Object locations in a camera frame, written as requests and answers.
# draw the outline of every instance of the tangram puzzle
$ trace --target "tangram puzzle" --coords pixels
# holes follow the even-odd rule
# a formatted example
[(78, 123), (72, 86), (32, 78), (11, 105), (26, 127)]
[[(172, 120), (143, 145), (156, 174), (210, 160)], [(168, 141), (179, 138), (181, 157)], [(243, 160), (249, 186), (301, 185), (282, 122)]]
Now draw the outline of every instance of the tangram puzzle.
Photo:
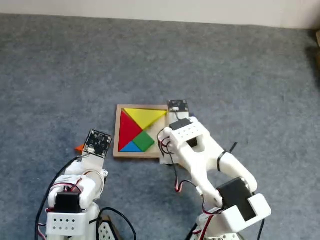
[(113, 156), (158, 158), (157, 134), (166, 126), (166, 113), (166, 105), (118, 105)]

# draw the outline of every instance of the yellow triangle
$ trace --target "yellow triangle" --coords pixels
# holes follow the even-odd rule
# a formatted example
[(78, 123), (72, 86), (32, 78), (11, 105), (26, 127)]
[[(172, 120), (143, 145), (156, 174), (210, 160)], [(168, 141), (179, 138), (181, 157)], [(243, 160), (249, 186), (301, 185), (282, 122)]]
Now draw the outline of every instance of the yellow triangle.
[(125, 112), (143, 130), (167, 113), (165, 110), (125, 108)]

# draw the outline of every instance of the circuit board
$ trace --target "circuit board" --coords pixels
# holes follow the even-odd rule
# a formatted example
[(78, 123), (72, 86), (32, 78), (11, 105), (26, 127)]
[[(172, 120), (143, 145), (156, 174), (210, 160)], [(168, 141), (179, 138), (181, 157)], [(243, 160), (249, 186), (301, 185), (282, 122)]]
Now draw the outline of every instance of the circuit board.
[(110, 135), (91, 129), (86, 138), (83, 151), (105, 158), (111, 141), (112, 137)]

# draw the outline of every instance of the green square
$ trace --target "green square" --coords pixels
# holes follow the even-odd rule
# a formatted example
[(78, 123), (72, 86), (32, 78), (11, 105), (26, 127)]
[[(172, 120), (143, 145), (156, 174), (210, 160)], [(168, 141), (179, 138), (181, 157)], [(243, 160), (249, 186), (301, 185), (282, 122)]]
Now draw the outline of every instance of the green square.
[(147, 151), (148, 148), (155, 143), (155, 141), (145, 131), (141, 132), (132, 141), (142, 152)]

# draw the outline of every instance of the puzzle piece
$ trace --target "puzzle piece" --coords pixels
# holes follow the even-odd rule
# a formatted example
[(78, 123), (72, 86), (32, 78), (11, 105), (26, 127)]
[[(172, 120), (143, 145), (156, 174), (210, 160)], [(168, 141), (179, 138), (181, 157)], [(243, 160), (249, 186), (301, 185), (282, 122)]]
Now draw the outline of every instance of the puzzle piece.
[(142, 153), (140, 148), (138, 148), (133, 141), (129, 142), (126, 146), (124, 146), (124, 148), (122, 148), (120, 152)]
[(142, 131), (143, 130), (129, 116), (121, 111), (118, 151), (121, 151), (121, 149)]
[(124, 110), (143, 130), (167, 113), (165, 110), (153, 109), (125, 108)]
[(150, 148), (155, 143), (155, 141), (145, 131), (136, 136), (133, 139), (133, 142), (142, 152), (147, 151), (148, 148)]

